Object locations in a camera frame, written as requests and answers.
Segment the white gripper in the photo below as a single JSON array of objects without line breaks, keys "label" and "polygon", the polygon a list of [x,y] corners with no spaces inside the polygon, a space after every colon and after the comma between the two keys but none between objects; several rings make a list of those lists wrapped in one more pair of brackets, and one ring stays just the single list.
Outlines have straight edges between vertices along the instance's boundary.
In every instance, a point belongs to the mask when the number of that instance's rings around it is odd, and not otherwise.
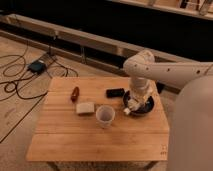
[{"label": "white gripper", "polygon": [[128,107],[124,106],[124,113],[130,115],[131,111],[144,106],[149,97],[152,97],[153,88],[150,80],[142,77],[131,77],[129,82],[130,100]]}]

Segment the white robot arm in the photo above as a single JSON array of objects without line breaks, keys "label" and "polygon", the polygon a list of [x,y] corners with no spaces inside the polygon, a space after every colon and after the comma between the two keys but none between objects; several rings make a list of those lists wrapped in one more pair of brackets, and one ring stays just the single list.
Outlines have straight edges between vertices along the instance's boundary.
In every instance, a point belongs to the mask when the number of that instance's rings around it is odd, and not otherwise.
[{"label": "white robot arm", "polygon": [[169,132],[167,171],[213,171],[213,62],[156,62],[143,50],[128,58],[130,109],[145,103],[151,80],[180,90]]}]

